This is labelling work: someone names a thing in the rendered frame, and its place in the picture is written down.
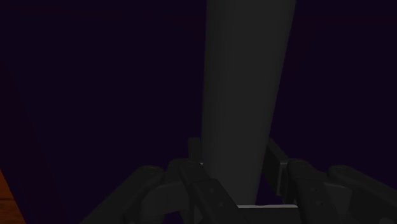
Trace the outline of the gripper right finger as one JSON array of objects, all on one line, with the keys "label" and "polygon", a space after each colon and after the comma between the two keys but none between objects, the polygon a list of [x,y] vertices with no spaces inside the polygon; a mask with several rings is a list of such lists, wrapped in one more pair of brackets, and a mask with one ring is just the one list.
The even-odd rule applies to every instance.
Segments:
[{"label": "gripper right finger", "polygon": [[263,175],[285,204],[297,205],[302,224],[397,224],[397,190],[352,167],[321,172],[270,139]]}]

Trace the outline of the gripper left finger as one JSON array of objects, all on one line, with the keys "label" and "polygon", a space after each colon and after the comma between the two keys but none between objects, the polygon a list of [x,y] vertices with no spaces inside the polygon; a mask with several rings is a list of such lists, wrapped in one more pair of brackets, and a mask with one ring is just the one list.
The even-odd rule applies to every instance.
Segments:
[{"label": "gripper left finger", "polygon": [[202,167],[200,139],[189,139],[188,149],[188,158],[170,161],[166,170],[136,169],[80,224],[164,224],[175,212],[183,221],[174,224],[246,224],[220,182]]}]

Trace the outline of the tall grey tapered cylinder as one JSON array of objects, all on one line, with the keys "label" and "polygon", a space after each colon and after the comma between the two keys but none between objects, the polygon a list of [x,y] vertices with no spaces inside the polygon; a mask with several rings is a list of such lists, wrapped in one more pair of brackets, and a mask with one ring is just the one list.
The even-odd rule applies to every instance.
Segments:
[{"label": "tall grey tapered cylinder", "polygon": [[296,0],[207,0],[204,168],[238,205],[256,202]]}]

